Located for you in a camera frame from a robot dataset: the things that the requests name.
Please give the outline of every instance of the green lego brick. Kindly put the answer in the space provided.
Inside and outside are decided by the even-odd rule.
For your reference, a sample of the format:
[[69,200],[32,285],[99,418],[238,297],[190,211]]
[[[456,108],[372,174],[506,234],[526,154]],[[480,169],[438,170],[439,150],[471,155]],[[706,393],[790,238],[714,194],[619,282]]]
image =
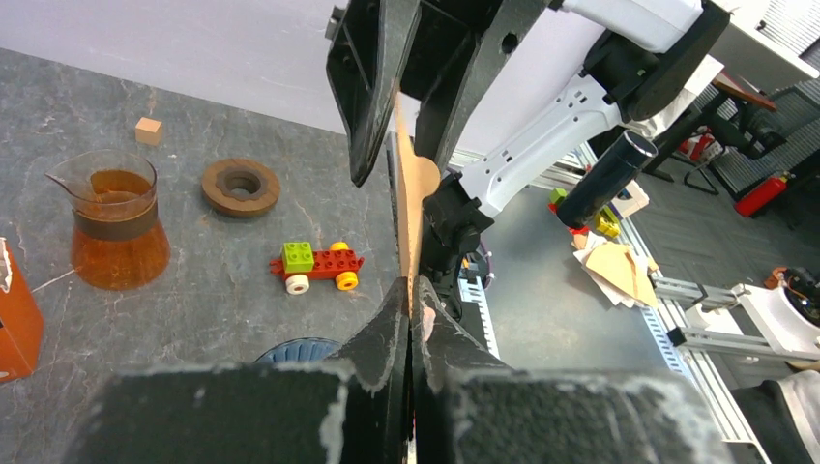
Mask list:
[[563,188],[557,188],[549,193],[549,204],[558,206],[567,197],[567,191]]
[[309,273],[313,270],[313,250],[308,242],[288,242],[282,246],[285,274]]

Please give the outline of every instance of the dark gray table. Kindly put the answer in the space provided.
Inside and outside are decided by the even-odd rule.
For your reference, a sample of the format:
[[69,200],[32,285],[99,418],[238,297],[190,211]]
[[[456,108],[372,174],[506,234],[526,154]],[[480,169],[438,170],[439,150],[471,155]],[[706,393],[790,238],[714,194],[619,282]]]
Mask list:
[[640,311],[613,306],[572,256],[548,198],[543,188],[522,190],[483,234],[501,359],[528,369],[666,369]]
[[[159,148],[134,142],[141,116],[164,124]],[[159,279],[123,293],[72,273],[71,207],[43,175],[104,148],[157,167],[173,248]],[[281,198],[267,216],[220,217],[202,200],[202,171],[232,157],[277,172]],[[291,338],[343,340],[360,328],[397,276],[396,243],[384,158],[361,189],[347,162],[343,135],[0,50],[0,236],[45,318],[37,372],[0,384],[0,462],[58,461],[114,370],[250,362]],[[366,259],[353,292],[324,281],[292,297],[268,272],[282,242],[338,240]]]

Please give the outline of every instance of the black cylinder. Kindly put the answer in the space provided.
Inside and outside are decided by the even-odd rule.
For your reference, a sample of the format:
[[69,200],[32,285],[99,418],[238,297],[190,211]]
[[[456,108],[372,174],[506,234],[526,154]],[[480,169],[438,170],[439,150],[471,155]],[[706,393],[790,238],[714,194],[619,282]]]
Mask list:
[[558,205],[556,216],[567,227],[582,228],[637,177],[641,167],[657,153],[652,142],[637,132],[625,130]]

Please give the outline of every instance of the orange liquid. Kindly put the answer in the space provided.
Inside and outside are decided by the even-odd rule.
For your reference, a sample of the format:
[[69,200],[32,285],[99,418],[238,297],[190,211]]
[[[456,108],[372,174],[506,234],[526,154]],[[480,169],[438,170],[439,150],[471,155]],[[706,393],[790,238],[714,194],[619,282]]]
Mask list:
[[[145,179],[126,171],[100,171],[92,178],[92,188],[99,203],[121,203],[133,200],[128,206],[105,206],[95,208],[90,205],[84,208],[83,214],[90,218],[119,219],[132,216],[132,211],[139,204],[136,198],[145,195],[151,186]],[[151,203],[148,196],[147,205]],[[118,217],[118,210],[124,217]],[[99,240],[89,237],[78,228],[74,228],[72,242],[72,264],[77,275],[95,287],[106,290],[127,290],[144,285],[157,278],[171,257],[171,247],[157,222],[150,230],[139,237],[124,242]]]
[[125,242],[93,239],[74,228],[72,264],[77,275],[95,287],[127,290],[154,280],[171,258],[162,224]]

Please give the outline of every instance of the gray marble table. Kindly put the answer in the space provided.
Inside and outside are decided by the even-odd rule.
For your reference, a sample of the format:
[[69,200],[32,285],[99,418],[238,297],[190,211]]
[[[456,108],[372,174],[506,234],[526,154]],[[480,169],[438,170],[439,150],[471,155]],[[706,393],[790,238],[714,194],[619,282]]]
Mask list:
[[[142,116],[162,121],[160,147],[134,141]],[[160,278],[122,293],[72,272],[71,207],[44,176],[105,148],[157,167],[172,245]],[[224,158],[258,160],[278,174],[281,197],[267,216],[230,219],[204,202],[202,171]],[[250,362],[295,337],[347,338],[398,274],[389,188],[384,158],[363,188],[351,184],[343,135],[0,50],[0,237],[45,318],[35,374],[0,384],[0,462],[59,461],[115,370]],[[352,292],[324,281],[292,297],[268,272],[283,242],[339,240],[366,259]]]

